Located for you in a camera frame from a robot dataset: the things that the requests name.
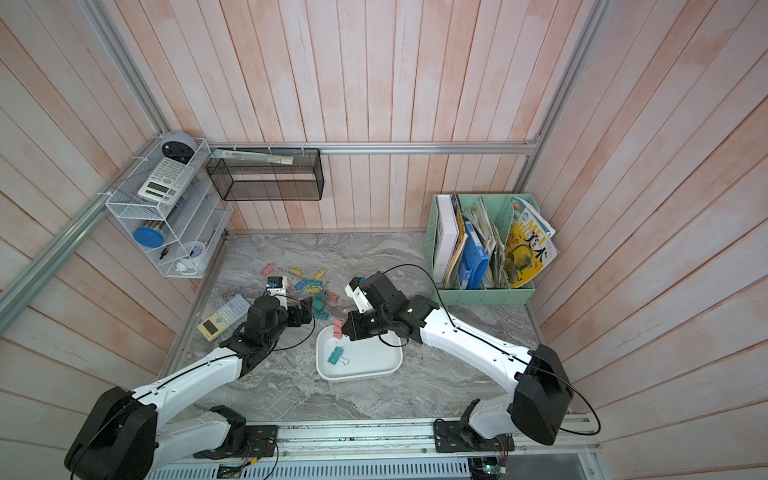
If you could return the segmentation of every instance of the white calculator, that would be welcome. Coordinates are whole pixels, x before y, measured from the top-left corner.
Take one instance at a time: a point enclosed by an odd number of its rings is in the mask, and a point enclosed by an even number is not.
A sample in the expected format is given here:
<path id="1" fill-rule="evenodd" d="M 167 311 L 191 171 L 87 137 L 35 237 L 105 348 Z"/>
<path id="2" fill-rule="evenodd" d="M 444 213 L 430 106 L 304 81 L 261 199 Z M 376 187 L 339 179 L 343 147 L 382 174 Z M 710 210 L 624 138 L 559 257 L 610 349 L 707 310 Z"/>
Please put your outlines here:
<path id="1" fill-rule="evenodd" d="M 139 197 L 173 205 L 184 191 L 184 173 L 187 166 L 170 158 L 164 158 L 138 191 Z"/>

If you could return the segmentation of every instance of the blue lid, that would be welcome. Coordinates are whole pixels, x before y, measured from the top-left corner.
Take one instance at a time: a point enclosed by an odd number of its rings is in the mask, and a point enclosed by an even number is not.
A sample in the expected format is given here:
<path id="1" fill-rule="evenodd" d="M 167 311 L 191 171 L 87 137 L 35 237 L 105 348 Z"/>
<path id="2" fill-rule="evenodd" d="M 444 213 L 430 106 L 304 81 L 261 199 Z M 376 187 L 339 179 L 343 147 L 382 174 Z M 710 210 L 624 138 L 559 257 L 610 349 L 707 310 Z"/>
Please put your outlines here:
<path id="1" fill-rule="evenodd" d="M 158 248 L 163 245 L 163 234 L 149 227 L 138 227 L 134 231 L 134 240 L 146 248 Z"/>

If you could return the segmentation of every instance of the blue folder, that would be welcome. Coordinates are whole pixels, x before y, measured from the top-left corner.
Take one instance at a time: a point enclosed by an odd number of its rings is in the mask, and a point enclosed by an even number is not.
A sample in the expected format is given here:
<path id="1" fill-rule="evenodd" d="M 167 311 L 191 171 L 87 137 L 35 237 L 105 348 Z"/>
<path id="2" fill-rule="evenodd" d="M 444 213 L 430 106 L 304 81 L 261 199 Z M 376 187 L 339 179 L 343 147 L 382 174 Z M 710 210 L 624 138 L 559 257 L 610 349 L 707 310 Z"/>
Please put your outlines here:
<path id="1" fill-rule="evenodd" d="M 467 226 L 467 243 L 464 245 L 462 259 L 466 262 L 467 269 L 472 271 L 467 290 L 476 290 L 482 283 L 482 277 L 488 269 L 488 254 L 482 247 L 480 236 L 475 232 L 472 222 L 467 220 L 465 224 Z"/>
<path id="2" fill-rule="evenodd" d="M 462 290 L 467 290 L 469 279 L 472 278 L 472 271 L 467 268 L 467 263 L 462 258 L 458 263 L 458 285 Z"/>

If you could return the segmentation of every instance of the white tray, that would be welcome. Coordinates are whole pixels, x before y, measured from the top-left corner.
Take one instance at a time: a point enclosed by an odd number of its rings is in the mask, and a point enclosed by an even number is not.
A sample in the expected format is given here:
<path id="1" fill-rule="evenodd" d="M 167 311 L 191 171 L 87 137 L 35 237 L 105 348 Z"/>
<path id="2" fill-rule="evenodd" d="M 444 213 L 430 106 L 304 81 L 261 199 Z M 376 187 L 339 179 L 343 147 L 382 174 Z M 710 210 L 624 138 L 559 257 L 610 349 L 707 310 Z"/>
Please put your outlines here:
<path id="1" fill-rule="evenodd" d="M 400 345 L 403 340 L 395 333 L 382 335 L 384 341 Z M 336 365 L 328 362 L 333 349 L 344 349 Z M 327 326 L 317 336 L 315 349 L 317 372 L 329 382 L 348 382 L 350 380 L 372 379 L 377 376 L 392 375 L 402 365 L 402 349 L 386 346 L 378 338 L 352 342 L 348 336 L 341 340 L 333 338 L 333 325 Z"/>

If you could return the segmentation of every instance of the black wire basket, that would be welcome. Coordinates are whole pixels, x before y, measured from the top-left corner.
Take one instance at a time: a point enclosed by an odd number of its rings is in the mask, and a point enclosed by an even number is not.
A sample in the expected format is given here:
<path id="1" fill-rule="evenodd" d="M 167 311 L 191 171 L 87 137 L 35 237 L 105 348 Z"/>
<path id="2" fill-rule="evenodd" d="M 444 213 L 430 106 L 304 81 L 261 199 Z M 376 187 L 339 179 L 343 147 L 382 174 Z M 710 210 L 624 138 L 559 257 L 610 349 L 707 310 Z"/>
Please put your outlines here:
<path id="1" fill-rule="evenodd" d="M 293 164 L 212 158 L 206 167 L 222 200 L 322 200 L 323 166 L 314 148 L 238 148 L 293 157 Z"/>

